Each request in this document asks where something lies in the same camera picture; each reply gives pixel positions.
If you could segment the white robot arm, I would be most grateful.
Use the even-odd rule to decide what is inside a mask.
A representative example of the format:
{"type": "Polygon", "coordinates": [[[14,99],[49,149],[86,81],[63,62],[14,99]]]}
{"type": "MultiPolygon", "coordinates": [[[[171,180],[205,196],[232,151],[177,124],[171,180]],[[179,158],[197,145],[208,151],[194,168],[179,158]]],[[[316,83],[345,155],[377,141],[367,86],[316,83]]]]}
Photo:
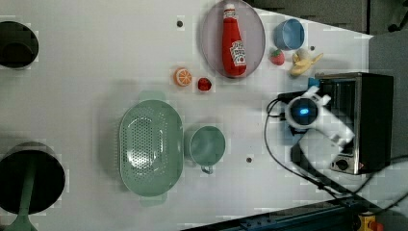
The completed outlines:
{"type": "Polygon", "coordinates": [[[354,132],[325,108],[329,95],[319,96],[319,88],[310,87],[292,99],[285,109],[285,119],[295,129],[314,129],[335,143],[341,150],[355,137],[354,132]]]}

